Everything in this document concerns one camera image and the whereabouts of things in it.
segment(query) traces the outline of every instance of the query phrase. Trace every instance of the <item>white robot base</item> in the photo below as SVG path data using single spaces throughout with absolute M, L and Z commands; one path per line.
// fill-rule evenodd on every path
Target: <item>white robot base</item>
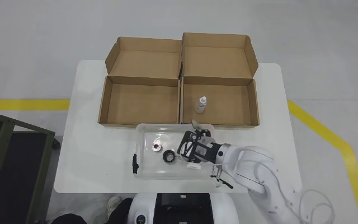
M 137 194 L 128 224 L 237 223 L 236 207 L 228 194 Z

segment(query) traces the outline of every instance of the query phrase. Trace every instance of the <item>transparent plastic tray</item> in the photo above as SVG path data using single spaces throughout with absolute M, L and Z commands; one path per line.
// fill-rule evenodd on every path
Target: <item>transparent plastic tray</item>
M 202 124 L 214 137 L 214 127 Z M 194 131 L 191 124 L 139 124 L 136 128 L 137 142 L 135 154 L 139 165 L 136 178 L 141 179 L 208 179 L 212 166 L 203 164 L 201 169 L 187 167 L 187 163 L 180 160 L 176 153 L 180 142 L 187 130 Z M 161 152 L 154 152 L 154 144 L 162 146 Z M 163 160 L 163 153 L 172 150 L 177 156 L 175 161 L 167 164 Z

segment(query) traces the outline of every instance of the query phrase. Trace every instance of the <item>cardboard box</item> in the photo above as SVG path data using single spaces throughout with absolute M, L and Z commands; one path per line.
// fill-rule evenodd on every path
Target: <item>cardboard box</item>
M 179 123 L 180 40 L 120 37 L 106 67 L 100 124 Z
M 260 124 L 256 85 L 258 68 L 250 38 L 232 34 L 183 34 L 181 122 L 255 127 Z M 202 114 L 196 102 L 206 96 Z

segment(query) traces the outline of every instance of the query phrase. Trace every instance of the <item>yellow floor line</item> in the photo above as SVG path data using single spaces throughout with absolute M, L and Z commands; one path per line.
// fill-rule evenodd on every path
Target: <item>yellow floor line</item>
M 297 104 L 288 100 L 289 111 L 293 116 L 298 118 L 301 122 L 307 125 L 310 129 L 320 135 L 323 139 L 335 146 L 343 156 L 343 161 L 346 165 L 348 178 L 351 182 L 352 190 L 356 203 L 358 204 L 358 164 L 354 155 L 353 148 L 345 142 L 338 135 L 325 127 L 321 122 L 309 115 L 306 111 L 301 109 Z
M 70 99 L 0 99 L 0 110 L 68 110 L 69 103 Z M 297 117 L 342 153 L 356 203 L 358 204 L 358 164 L 353 148 L 291 100 L 288 100 L 288 107 L 293 116 Z
M 0 110 L 68 110 L 69 99 L 0 99 Z

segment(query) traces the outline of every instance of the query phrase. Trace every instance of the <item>white cable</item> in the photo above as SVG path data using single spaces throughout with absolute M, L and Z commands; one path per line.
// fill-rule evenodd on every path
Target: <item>white cable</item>
M 254 161 L 254 160 L 244 160 L 242 162 L 254 162 L 254 163 L 257 163 L 263 167 L 265 167 L 266 169 L 268 169 L 268 171 L 275 177 L 276 181 L 277 181 L 277 186 L 279 187 L 279 191 L 282 195 L 282 197 L 284 198 L 285 200 L 285 204 L 287 206 L 288 209 L 290 209 L 292 211 L 292 213 L 296 216 L 296 218 L 299 220 L 300 223 L 302 224 L 313 224 L 313 214 L 314 214 L 314 211 L 320 207 L 320 206 L 327 206 L 328 208 L 330 208 L 331 210 L 331 215 L 329 217 L 329 219 L 326 221 L 326 222 L 323 222 L 321 224 L 333 224 L 333 221 L 335 220 L 335 210 L 333 209 L 333 205 L 331 203 L 331 201 L 328 199 L 328 197 L 326 195 L 324 195 L 323 193 L 321 193 L 320 191 L 318 190 L 314 190 L 314 189 L 308 189 L 306 190 L 300 197 L 299 199 L 299 214 L 296 214 L 293 209 L 289 206 L 289 200 L 286 198 L 286 196 L 284 195 L 284 193 L 282 192 L 282 189 L 281 189 L 281 185 L 280 185 L 280 181 L 279 181 L 279 178 L 276 176 L 276 174 L 268 167 L 266 166 L 265 164 L 261 163 L 261 162 L 258 162 L 258 161 Z M 306 220 L 303 219 L 302 217 L 302 214 L 301 214 L 301 207 L 302 207 L 302 198 L 308 193 L 308 192 L 316 192 L 320 195 L 322 195 L 328 202 L 327 203 L 319 203 L 319 204 L 316 204 L 312 211 L 311 211 L 311 218 L 310 218 L 310 222 L 307 222 Z

